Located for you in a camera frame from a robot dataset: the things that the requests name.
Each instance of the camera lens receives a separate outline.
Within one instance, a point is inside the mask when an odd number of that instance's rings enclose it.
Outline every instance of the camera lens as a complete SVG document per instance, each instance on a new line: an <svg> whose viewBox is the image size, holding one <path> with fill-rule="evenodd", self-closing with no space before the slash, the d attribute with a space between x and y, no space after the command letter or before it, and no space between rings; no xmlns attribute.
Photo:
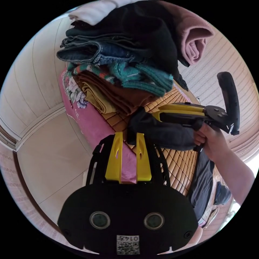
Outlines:
<svg viewBox="0 0 259 259"><path fill-rule="evenodd" d="M164 217L158 212L149 213L144 219L144 225L151 230L159 229L164 224Z"/></svg>
<svg viewBox="0 0 259 259"><path fill-rule="evenodd" d="M91 214L90 223L96 229L105 229L110 225L111 221L105 212L96 211Z"/></svg>

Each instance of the black cloth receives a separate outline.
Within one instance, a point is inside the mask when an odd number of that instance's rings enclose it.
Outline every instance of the black cloth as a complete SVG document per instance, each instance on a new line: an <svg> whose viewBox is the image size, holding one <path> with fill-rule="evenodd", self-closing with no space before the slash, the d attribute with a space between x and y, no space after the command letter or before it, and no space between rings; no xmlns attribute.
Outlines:
<svg viewBox="0 0 259 259"><path fill-rule="evenodd" d="M127 143L130 145L136 145L137 133L144 133L161 148L186 151L195 147L193 129L180 124L160 122L147 113L144 107L139 107L132 114L127 129Z"/></svg>
<svg viewBox="0 0 259 259"><path fill-rule="evenodd" d="M187 86L186 82L183 80L183 77L182 77L181 74L180 74L180 76L179 76L178 79L174 78L174 80L175 80L184 90L189 91L188 86Z"/></svg>
<svg viewBox="0 0 259 259"><path fill-rule="evenodd" d="M95 26L82 21L75 21L72 25L77 29L97 30L100 34L130 35L143 47L151 49L152 59L158 68L172 74L179 85L188 91L178 70L178 60L183 64L186 61L177 46L172 15L155 1L141 1L116 8Z"/></svg>
<svg viewBox="0 0 259 259"><path fill-rule="evenodd" d="M224 205L229 201L230 197L230 190L226 186L222 185L221 182L217 182L214 205Z"/></svg>
<svg viewBox="0 0 259 259"><path fill-rule="evenodd" d="M187 195L198 221L202 218L210 200L214 166L215 164L209 160L204 150L198 153L194 176Z"/></svg>

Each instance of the floral pattern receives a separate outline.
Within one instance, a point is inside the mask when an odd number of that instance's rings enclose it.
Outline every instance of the floral pattern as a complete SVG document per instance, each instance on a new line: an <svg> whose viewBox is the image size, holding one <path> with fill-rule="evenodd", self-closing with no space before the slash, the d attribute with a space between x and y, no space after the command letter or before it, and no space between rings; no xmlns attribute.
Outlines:
<svg viewBox="0 0 259 259"><path fill-rule="evenodd" d="M88 101L86 101L86 95L81 91L73 77L67 77L66 83L68 87L65 88L66 94L69 98L70 104L73 108L73 104L76 102L78 108L84 109L87 107Z"/></svg>

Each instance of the screw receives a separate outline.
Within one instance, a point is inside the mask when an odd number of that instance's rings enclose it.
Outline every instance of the screw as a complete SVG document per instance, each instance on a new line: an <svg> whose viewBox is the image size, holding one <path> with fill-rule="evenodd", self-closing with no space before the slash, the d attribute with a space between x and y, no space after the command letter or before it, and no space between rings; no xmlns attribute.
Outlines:
<svg viewBox="0 0 259 259"><path fill-rule="evenodd" d="M183 237L184 237L185 239L188 239L188 238L190 238L191 234L192 234L192 231L187 231L187 232L184 234Z"/></svg>
<svg viewBox="0 0 259 259"><path fill-rule="evenodd" d="M71 237L71 233L69 232L69 230L64 229L63 232L64 232L64 234L65 234L66 236Z"/></svg>

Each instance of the qr code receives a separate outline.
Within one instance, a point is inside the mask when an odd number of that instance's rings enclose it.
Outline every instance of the qr code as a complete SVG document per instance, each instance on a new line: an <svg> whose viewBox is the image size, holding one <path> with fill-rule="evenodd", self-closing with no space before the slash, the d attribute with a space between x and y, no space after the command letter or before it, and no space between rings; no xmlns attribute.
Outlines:
<svg viewBox="0 0 259 259"><path fill-rule="evenodd" d="M139 236L117 235L117 254L140 254Z"/></svg>

